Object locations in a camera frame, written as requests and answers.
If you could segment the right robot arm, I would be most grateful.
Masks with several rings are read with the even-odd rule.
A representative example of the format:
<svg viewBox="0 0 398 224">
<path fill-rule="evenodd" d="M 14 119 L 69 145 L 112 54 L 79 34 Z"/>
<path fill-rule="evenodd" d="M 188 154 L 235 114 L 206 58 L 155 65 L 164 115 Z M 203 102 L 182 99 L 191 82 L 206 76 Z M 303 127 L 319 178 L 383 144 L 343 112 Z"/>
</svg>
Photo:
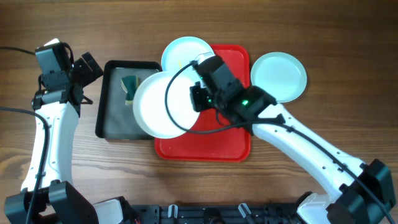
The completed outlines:
<svg viewBox="0 0 398 224">
<path fill-rule="evenodd" d="M 391 219 L 396 195 L 389 168 L 366 164 L 333 146 L 295 119 L 258 86 L 244 87 L 220 56 L 210 52 L 193 61 L 200 81 L 191 88 L 193 108 L 214 108 L 290 157 L 325 190 L 309 192 L 296 213 L 305 223 L 379 223 Z"/>
</svg>

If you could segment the green yellow sponge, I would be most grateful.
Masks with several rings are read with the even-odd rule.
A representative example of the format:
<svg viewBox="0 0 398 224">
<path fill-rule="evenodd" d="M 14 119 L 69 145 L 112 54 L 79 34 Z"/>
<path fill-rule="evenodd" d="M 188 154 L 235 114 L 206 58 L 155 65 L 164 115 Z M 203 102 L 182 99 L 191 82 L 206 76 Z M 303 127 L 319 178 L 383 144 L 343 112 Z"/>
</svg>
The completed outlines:
<svg viewBox="0 0 398 224">
<path fill-rule="evenodd" d="M 121 79 L 121 86 L 126 92 L 125 104 L 133 104 L 134 95 L 139 86 L 139 78 L 135 75 L 129 75 Z"/>
</svg>

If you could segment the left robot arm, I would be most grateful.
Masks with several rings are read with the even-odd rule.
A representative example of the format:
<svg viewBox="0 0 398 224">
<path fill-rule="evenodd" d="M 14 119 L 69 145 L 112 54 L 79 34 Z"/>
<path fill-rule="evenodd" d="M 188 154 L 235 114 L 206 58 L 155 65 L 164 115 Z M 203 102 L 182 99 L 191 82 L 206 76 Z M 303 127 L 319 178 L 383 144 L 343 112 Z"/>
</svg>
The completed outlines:
<svg viewBox="0 0 398 224">
<path fill-rule="evenodd" d="M 103 71 L 90 53 L 74 60 L 61 50 L 35 53 L 42 73 L 32 100 L 36 133 L 30 169 L 17 195 L 6 198 L 11 223 L 125 223 L 130 207 L 112 198 L 92 204 L 72 184 L 74 133 L 83 88 Z"/>
</svg>

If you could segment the light blue plate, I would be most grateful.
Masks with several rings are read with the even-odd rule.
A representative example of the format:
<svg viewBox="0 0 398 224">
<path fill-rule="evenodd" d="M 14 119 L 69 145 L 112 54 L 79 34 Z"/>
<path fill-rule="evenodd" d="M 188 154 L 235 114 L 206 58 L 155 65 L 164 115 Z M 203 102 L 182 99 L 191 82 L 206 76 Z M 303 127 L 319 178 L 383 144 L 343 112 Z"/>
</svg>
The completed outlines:
<svg viewBox="0 0 398 224">
<path fill-rule="evenodd" d="M 198 60 L 202 63 L 206 58 L 214 56 L 215 53 L 208 43 L 198 37 L 180 37 L 166 46 L 161 66 L 163 71 L 170 72 L 170 79 L 191 61 Z"/>
<path fill-rule="evenodd" d="M 254 62 L 251 83 L 268 92 L 278 103 L 287 103 L 296 100 L 305 91 L 307 72 L 294 56 L 270 52 Z"/>
</svg>

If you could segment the white round plate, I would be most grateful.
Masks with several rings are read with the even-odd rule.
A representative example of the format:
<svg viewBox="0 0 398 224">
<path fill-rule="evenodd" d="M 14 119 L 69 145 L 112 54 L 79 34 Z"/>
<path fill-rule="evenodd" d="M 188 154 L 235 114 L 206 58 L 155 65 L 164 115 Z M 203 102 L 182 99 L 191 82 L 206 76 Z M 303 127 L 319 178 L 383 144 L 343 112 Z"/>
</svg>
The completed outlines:
<svg viewBox="0 0 398 224">
<path fill-rule="evenodd" d="M 173 73 L 158 72 L 146 78 L 133 99 L 133 114 L 139 127 L 161 139 L 176 138 L 196 123 L 199 112 L 193 110 L 190 87 L 195 82 L 186 75 L 172 80 Z"/>
</svg>

